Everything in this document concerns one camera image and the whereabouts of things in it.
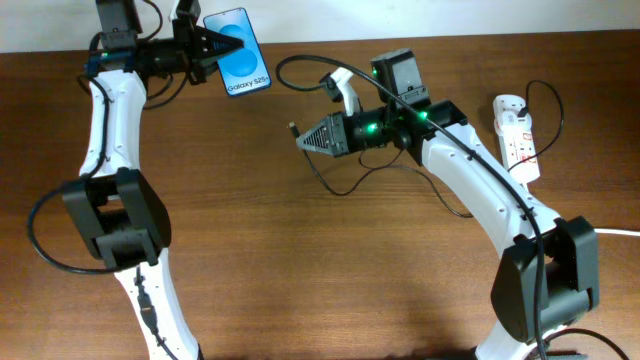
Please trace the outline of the blue Galaxy smartphone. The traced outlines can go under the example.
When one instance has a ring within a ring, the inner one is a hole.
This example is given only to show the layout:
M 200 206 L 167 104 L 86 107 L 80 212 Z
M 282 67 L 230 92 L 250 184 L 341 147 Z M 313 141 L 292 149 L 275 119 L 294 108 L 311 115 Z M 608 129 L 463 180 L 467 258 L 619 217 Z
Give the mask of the blue Galaxy smartphone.
M 241 49 L 218 62 L 228 96 L 242 96 L 271 86 L 271 77 L 245 8 L 209 15 L 203 23 L 208 30 L 243 41 Z

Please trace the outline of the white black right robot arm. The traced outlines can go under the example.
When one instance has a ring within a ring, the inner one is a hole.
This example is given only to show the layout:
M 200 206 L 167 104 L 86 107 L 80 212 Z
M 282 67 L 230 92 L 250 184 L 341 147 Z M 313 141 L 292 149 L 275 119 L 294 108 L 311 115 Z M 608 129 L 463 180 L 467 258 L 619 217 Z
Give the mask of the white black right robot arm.
M 341 157 L 389 143 L 444 182 L 500 257 L 490 298 L 497 322 L 461 359 L 541 359 L 549 340 L 600 303 L 598 239 L 583 217 L 563 219 L 513 179 L 449 100 L 419 108 L 336 112 L 305 133 L 306 153 Z

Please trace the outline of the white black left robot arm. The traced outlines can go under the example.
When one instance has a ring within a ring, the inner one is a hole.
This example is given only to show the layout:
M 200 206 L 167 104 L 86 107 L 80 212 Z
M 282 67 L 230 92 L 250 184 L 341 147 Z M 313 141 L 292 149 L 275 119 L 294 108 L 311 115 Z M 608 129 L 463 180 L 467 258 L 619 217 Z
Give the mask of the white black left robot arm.
M 180 74 L 185 83 L 204 83 L 243 42 L 199 26 L 194 0 L 173 5 L 172 37 L 155 40 L 140 36 L 133 2 L 96 6 L 102 30 L 84 70 L 93 101 L 89 148 L 62 198 L 89 253 L 103 262 L 101 273 L 126 292 L 150 358 L 200 359 L 171 278 L 168 211 L 140 170 L 140 123 L 150 78 Z

